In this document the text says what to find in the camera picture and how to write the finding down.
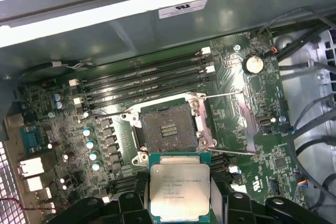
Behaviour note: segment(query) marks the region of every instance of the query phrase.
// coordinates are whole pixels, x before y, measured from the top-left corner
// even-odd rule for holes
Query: ram slot
[[[167,75],[167,74],[175,74],[178,72],[186,72],[189,70],[195,70],[198,69],[199,71],[204,70],[206,68],[206,62],[203,61],[195,61],[195,62],[190,62],[187,65],[183,65],[181,67],[177,66],[174,69],[161,69],[155,72],[147,72],[147,73],[141,73],[138,74],[137,76],[131,76],[128,78],[123,78],[121,80],[117,81],[110,81],[109,83],[101,83],[96,86],[87,86],[87,87],[82,87],[80,89],[81,93],[90,93],[90,92],[98,92],[100,90],[104,90],[107,88],[110,88],[116,85],[119,86],[127,86],[128,83],[133,83],[133,82],[138,82],[135,84],[142,84],[147,82],[150,79],[154,78],[161,78],[161,76]]]
[[[160,68],[160,67],[166,67],[169,65],[177,64],[177,63],[183,63],[184,61],[192,60],[192,59],[201,59],[205,58],[203,54],[200,52],[195,52],[193,54],[187,54],[187,55],[182,55],[175,57],[173,59],[165,59],[161,61],[156,61],[148,64],[143,64],[143,65],[138,65],[134,67],[130,67],[124,70],[120,70],[111,74],[105,74],[103,76],[98,76],[98,77],[93,77],[89,78],[87,80],[82,80],[84,84],[94,84],[96,82],[102,81],[102,80],[108,80],[110,78],[118,78],[118,77],[124,77],[124,76],[129,76],[129,75],[134,75],[139,71],[146,71],[150,70],[152,68]]]
[[[163,96],[165,92],[174,90],[174,93],[178,93],[180,92],[181,89],[185,89],[186,87],[199,85],[199,84],[206,83],[209,81],[211,81],[211,77],[209,76],[199,77],[198,79],[192,80],[190,82],[171,85],[169,87],[164,87],[164,88],[158,88],[152,92],[144,92],[143,94],[137,94],[137,95],[131,95],[128,97],[117,98],[111,101],[106,101],[106,102],[101,102],[101,103],[94,103],[94,104],[86,103],[83,109],[85,111],[91,111],[91,110],[100,109],[100,108],[104,108],[110,105],[115,105],[115,104],[119,104],[123,102],[143,102],[143,101],[147,101],[151,99],[157,99],[157,97]]]
[[[197,77],[199,75],[199,71],[198,70],[194,70],[194,71],[190,71],[190,72],[185,72],[181,75],[175,75],[175,76],[168,76],[166,78],[160,78],[160,79],[156,79],[154,81],[151,82],[147,82],[145,84],[136,84],[133,86],[127,86],[127,87],[120,87],[117,88],[115,87],[114,90],[109,91],[109,92],[104,92],[104,93],[100,93],[97,95],[88,95],[86,97],[86,99],[88,101],[97,101],[103,98],[108,98],[108,97],[113,97],[115,95],[121,95],[123,93],[127,93],[129,94],[130,92],[132,93],[136,93],[138,90],[145,90],[145,89],[150,89],[152,87],[156,87],[156,86],[164,86],[164,85],[168,85],[170,82],[177,82],[177,81],[182,81],[184,79],[189,79],[191,77]]]

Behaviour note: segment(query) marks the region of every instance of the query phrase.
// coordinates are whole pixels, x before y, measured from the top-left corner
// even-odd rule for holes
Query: blue capacitor
[[[91,128],[86,128],[83,130],[83,135],[84,136],[89,136],[92,132],[92,129]]]
[[[101,165],[101,163],[99,161],[95,162],[92,165],[92,170],[98,171],[100,169],[100,165]]]

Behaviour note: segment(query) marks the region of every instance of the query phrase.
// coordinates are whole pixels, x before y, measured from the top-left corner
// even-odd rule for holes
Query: mounting screw
[[[4,79],[5,81],[9,81],[12,79],[12,77],[9,74],[4,74],[4,76],[2,77],[2,79]]]
[[[197,100],[192,100],[192,101],[190,102],[190,106],[191,106],[191,107],[198,107],[198,101],[197,101]]]
[[[233,47],[233,49],[234,49],[235,51],[239,51],[239,50],[241,49],[241,47],[240,47],[240,45],[235,45],[235,46]]]
[[[323,74],[319,74],[318,76],[317,76],[317,79],[319,79],[319,80],[323,80],[325,78],[325,76],[323,75]]]
[[[235,193],[235,194],[233,194],[233,196],[235,196],[235,198],[237,198],[237,199],[242,199],[243,198],[243,195],[239,194],[239,193]]]
[[[286,118],[285,116],[281,115],[281,116],[279,117],[279,122],[280,122],[280,123],[285,123],[286,121],[287,121],[287,118]]]
[[[201,140],[201,146],[205,146],[207,143],[205,140]]]
[[[277,205],[283,205],[283,201],[281,199],[274,199],[273,202]]]

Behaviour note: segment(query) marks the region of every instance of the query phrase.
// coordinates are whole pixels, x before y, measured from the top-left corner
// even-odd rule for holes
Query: green circuit board
[[[69,150],[75,152],[76,159],[67,163],[60,161],[55,167],[55,172],[57,176],[62,176],[68,172],[81,171],[84,179],[77,188],[80,197],[95,196],[112,181],[133,176],[140,170],[146,170],[146,167],[131,164],[137,150],[129,122],[122,120],[119,115],[110,117],[120,155],[120,161],[112,162],[110,153],[106,153],[110,143],[105,142],[105,139],[109,135],[104,133],[106,127],[102,126],[102,121],[106,118],[91,118],[79,123],[78,120],[83,118],[85,111],[99,114],[125,111],[140,102],[184,92],[206,95],[237,92],[206,99],[207,126],[218,142],[216,147],[233,150],[254,148],[255,151],[253,156],[236,155],[230,159],[242,172],[234,175],[231,183],[244,188],[251,198],[262,204],[266,198],[274,195],[291,199],[297,185],[294,176],[296,166],[291,162],[286,148],[285,137],[290,124],[277,59],[272,56],[265,57],[264,68],[259,74],[246,74],[242,69],[245,57],[250,54],[262,55],[269,50],[267,44],[271,45],[271,37],[268,34],[256,38],[253,33],[241,33],[118,61],[45,80],[34,86],[21,87],[21,96],[26,101],[23,110],[25,126],[42,129],[41,134],[47,136],[45,145],[47,141],[59,142],[56,149],[59,160],[62,153]],[[235,50],[235,45],[239,45],[240,49]],[[210,52],[199,64],[213,67],[212,73],[200,74],[199,70],[197,73],[192,71],[196,64],[194,59],[181,58],[181,62],[174,61],[179,56],[195,56],[195,52],[202,48],[209,48]],[[159,69],[165,73],[164,77],[161,77],[162,80],[150,79],[151,68],[154,71],[155,64],[169,61],[172,62],[173,68]],[[122,96],[119,92],[116,98],[109,100],[104,92],[92,88],[88,83],[82,82],[75,88],[70,87],[69,81],[75,79],[79,82],[91,79],[95,85],[102,87],[124,80],[132,82],[127,85],[123,83],[117,88],[126,95]],[[78,105],[74,104],[74,99],[83,93],[86,95],[81,111]],[[61,97],[60,109],[55,107],[54,94]],[[272,122],[262,123],[265,119],[271,119]],[[85,128],[92,130],[89,138],[83,136],[82,131]],[[92,170],[92,161],[88,158],[90,151],[85,146],[91,138],[98,143],[98,159],[102,164],[98,172]],[[67,201],[68,192],[60,190],[58,194],[62,202]]]

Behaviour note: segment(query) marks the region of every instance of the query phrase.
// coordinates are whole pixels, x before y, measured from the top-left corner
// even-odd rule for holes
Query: capacitor
[[[93,151],[93,152],[90,153],[89,159],[92,160],[92,161],[95,161],[97,159],[98,155],[99,155],[99,152]]]
[[[68,181],[66,181],[66,182],[62,185],[62,189],[63,189],[63,190],[66,190],[66,189],[68,189],[71,185],[72,185],[71,180],[68,180]]]
[[[62,99],[60,94],[54,94],[52,98],[55,102],[59,102]]]
[[[243,61],[243,70],[247,74],[257,74],[264,69],[264,60],[258,55],[249,55]]]
[[[64,177],[60,178],[59,181],[60,181],[62,184],[64,184],[65,181],[69,180],[69,178],[70,178],[70,175],[67,174],[67,175],[65,175]]]
[[[92,132],[92,129],[91,128],[86,128],[83,130],[83,135],[84,136],[89,136]]]
[[[92,149],[96,144],[96,140],[90,139],[88,142],[86,142],[86,148],[87,149]]]
[[[60,109],[63,109],[63,104],[61,102],[56,102],[55,103],[55,107],[60,110]]]
[[[100,169],[101,162],[97,161],[92,165],[92,170],[98,171]]]
[[[58,142],[51,142],[47,145],[48,149],[52,149],[52,148],[55,148],[57,146],[59,146]]]

